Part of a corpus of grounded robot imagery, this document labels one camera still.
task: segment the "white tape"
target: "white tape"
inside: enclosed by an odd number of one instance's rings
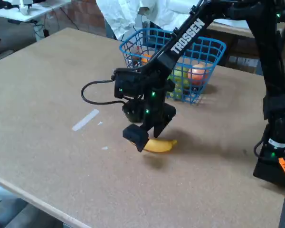
[[[276,147],[279,147],[279,148],[285,148],[285,143],[278,143],[272,139],[269,139],[268,142],[273,145],[273,146],[276,146]]]
[[[83,126],[85,126],[90,120],[92,120],[98,113],[99,113],[99,111],[97,109],[94,109],[93,111],[91,111],[91,113],[86,115],[85,118],[83,118],[81,121],[76,123],[75,126],[72,128],[72,130],[78,131]]]

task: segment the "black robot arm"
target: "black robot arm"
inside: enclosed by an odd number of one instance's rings
[[[117,68],[112,76],[114,96],[132,97],[123,105],[123,111],[132,122],[142,122],[141,126],[128,126],[123,136],[141,152],[148,142],[148,131],[153,127],[154,137],[159,136],[175,116],[175,108],[164,102],[166,92],[172,92],[175,87],[167,78],[184,51],[215,19],[246,20],[255,37],[266,85],[263,112],[268,124],[254,148],[258,157],[254,175],[285,186],[285,74],[282,39],[276,30],[277,22],[285,22],[285,5],[280,0],[200,0],[192,7],[188,19],[173,31],[172,39],[148,64],[132,69]],[[259,154],[256,150],[261,144]]]

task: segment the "orange label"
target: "orange label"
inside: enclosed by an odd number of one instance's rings
[[[284,158],[279,158],[279,163],[285,172],[285,160],[284,160]]]

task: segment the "yellow banana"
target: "yellow banana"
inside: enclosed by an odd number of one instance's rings
[[[170,151],[177,143],[176,140],[159,140],[159,139],[149,139],[144,147],[144,150],[154,153],[162,153]]]

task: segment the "basket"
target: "basket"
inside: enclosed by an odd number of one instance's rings
[[[119,49],[128,68],[140,67],[147,64],[151,56],[171,38],[170,31],[144,28],[131,35]],[[225,50],[226,44],[222,41],[198,37],[190,49],[186,49],[169,75],[169,79],[175,83],[175,89],[174,92],[167,92],[167,97],[196,103]]]

